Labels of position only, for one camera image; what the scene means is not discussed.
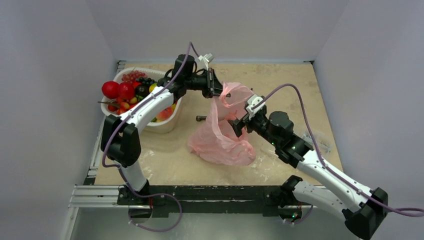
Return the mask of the red fake grapes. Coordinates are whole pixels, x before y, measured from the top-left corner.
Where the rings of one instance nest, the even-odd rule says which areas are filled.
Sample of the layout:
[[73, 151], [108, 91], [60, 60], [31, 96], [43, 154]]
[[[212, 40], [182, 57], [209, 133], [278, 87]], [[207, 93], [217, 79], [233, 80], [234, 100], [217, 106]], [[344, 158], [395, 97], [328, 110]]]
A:
[[125, 73], [122, 75], [121, 80], [123, 82], [142, 82], [148, 78], [148, 75], [139, 70], [132, 70], [129, 73]]

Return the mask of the red fake apple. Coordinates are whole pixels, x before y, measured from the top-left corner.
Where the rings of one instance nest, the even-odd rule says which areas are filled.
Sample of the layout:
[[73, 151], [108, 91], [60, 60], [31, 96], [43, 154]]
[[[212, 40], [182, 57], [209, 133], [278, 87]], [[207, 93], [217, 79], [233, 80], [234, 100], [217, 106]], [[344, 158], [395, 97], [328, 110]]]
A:
[[107, 81], [102, 85], [101, 91], [106, 98], [116, 99], [119, 97], [119, 85], [118, 82]]

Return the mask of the aluminium frame rail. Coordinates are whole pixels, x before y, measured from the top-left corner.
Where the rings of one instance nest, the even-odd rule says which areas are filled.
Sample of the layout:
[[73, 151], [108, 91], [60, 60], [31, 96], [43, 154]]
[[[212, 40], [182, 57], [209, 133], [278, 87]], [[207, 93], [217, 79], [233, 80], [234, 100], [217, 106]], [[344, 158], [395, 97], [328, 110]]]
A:
[[117, 185], [76, 185], [68, 204], [69, 208], [116, 207], [119, 190]]

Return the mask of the black fake grapes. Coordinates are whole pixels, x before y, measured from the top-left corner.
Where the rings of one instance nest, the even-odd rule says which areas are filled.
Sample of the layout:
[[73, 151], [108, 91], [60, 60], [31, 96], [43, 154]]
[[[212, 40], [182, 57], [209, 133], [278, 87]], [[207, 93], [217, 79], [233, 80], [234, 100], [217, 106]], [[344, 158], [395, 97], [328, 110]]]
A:
[[154, 79], [150, 78], [150, 77], [147, 77], [147, 78], [139, 77], [135, 80], [133, 85], [134, 85], [134, 87], [137, 87], [139, 85], [150, 87], [151, 85], [153, 85], [155, 83], [156, 83], [156, 81]]

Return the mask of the pink plastic bag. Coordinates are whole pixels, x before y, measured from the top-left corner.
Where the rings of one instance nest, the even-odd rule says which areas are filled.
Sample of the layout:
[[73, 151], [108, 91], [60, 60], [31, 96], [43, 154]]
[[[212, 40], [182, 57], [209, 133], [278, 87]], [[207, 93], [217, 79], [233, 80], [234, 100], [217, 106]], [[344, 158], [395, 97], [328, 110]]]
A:
[[247, 166], [256, 159], [254, 147], [249, 142], [247, 130], [242, 128], [237, 137], [228, 122], [241, 119], [245, 101], [253, 91], [239, 82], [223, 84], [223, 92], [213, 97], [209, 113], [197, 130], [190, 135], [187, 147], [203, 160], [227, 166]]

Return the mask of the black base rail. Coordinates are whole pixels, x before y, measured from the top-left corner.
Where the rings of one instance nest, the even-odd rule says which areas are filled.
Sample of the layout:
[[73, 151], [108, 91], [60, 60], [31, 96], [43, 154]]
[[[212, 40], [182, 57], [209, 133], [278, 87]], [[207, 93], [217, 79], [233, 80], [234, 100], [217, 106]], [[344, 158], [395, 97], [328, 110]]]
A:
[[302, 203], [278, 185], [151, 185], [150, 197], [118, 189], [117, 205], [130, 207], [136, 218], [167, 218], [169, 214], [260, 214], [295, 221]]

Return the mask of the red fake pomegranate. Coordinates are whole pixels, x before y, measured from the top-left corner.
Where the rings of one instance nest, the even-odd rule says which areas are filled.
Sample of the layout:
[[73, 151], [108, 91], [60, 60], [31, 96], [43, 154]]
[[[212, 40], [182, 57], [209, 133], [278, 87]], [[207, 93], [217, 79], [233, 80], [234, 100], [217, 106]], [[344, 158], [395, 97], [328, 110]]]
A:
[[122, 82], [118, 86], [118, 97], [123, 100], [130, 100], [135, 97], [135, 88], [131, 82]]

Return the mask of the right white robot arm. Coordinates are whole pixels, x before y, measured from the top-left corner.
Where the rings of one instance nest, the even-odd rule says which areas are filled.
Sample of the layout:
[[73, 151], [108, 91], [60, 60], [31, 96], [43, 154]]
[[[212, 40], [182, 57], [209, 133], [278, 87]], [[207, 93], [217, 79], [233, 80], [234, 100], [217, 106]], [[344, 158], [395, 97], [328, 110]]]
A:
[[371, 189], [320, 159], [312, 145], [297, 136], [294, 123], [287, 113], [274, 111], [269, 116], [258, 112], [250, 117], [229, 120], [237, 137], [243, 129], [256, 132], [275, 148], [275, 154], [284, 163], [318, 180], [325, 190], [314, 190], [299, 180], [281, 189], [280, 196], [288, 204], [296, 200], [310, 203], [335, 214], [347, 229], [362, 240], [372, 238], [388, 211], [381, 205], [388, 203], [388, 194], [381, 188]]

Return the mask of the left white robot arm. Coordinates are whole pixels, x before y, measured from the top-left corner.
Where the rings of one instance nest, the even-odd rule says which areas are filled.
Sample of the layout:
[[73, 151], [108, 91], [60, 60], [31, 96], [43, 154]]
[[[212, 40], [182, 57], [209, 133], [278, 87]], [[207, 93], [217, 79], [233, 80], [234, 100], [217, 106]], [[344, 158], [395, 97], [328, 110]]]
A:
[[135, 107], [119, 115], [105, 118], [100, 149], [101, 164], [107, 168], [106, 159], [113, 161], [124, 184], [130, 189], [129, 197], [138, 205], [149, 199], [149, 182], [142, 173], [138, 159], [142, 152], [139, 135], [161, 111], [178, 102], [188, 90], [200, 91], [204, 98], [218, 97], [223, 85], [209, 64], [214, 55], [207, 53], [193, 57], [180, 54], [174, 67], [157, 82], [157, 87]]

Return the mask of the white fruit basket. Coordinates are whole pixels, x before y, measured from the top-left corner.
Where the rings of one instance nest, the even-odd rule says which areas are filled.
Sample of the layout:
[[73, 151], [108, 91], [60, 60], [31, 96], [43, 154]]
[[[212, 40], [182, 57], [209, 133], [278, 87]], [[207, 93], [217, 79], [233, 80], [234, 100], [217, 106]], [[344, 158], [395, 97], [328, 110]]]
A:
[[[166, 74], [165, 71], [160, 71], [160, 70], [155, 70], [155, 69], [149, 69], [149, 68], [143, 68], [143, 67], [128, 67], [128, 68], [124, 68], [123, 70], [119, 71], [116, 76], [114, 77], [113, 81], [117, 82], [117, 83], [121, 83], [122, 81], [122, 76], [123, 74], [127, 74], [133, 70], [138, 70], [141, 72], [144, 72], [147, 74], [148, 77], [151, 77], [154, 80], [159, 80], [161, 78], [163, 78]], [[101, 102], [103, 101], [108, 101], [110, 100], [107, 97], [103, 97]], [[149, 122], [146, 124], [146, 126], [143, 128], [144, 131], [147, 132], [153, 132], [153, 133], [159, 133], [159, 134], [166, 134], [171, 132], [174, 128], [175, 125], [177, 123], [179, 114], [180, 114], [180, 110], [181, 110], [181, 105], [182, 105], [182, 98], [180, 100], [178, 100], [178, 102], [176, 103], [176, 107], [172, 113], [172, 115], [170, 117], [168, 117], [167, 119], [163, 120], [163, 121], [159, 121], [159, 122]], [[113, 111], [109, 111], [108, 107], [101, 103], [100, 104], [100, 109], [103, 112], [103, 114], [108, 117], [109, 115], [113, 115], [115, 117], [119, 117], [118, 114], [116, 114]], [[136, 120], [141, 120], [141, 117], [139, 114], [134, 114], [133, 118], [130, 118], [129, 120], [126, 121], [127, 124], [131, 124], [131, 123], [138, 123]]]

